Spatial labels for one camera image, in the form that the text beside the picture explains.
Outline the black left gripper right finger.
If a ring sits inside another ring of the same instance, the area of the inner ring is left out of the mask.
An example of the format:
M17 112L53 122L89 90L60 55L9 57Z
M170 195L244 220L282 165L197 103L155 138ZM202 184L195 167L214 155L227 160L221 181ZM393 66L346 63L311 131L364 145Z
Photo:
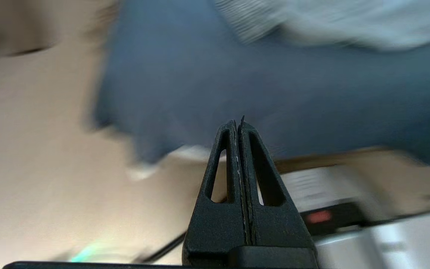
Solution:
M246 243L313 249L314 243L257 129L237 129Z

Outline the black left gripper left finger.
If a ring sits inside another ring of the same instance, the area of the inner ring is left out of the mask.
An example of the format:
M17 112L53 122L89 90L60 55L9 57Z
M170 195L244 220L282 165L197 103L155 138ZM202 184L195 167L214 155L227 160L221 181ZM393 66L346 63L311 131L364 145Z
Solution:
M221 153L225 151L226 201L212 201ZM227 264L229 252L246 243L241 201L237 125L231 120L217 130L182 250L184 264Z

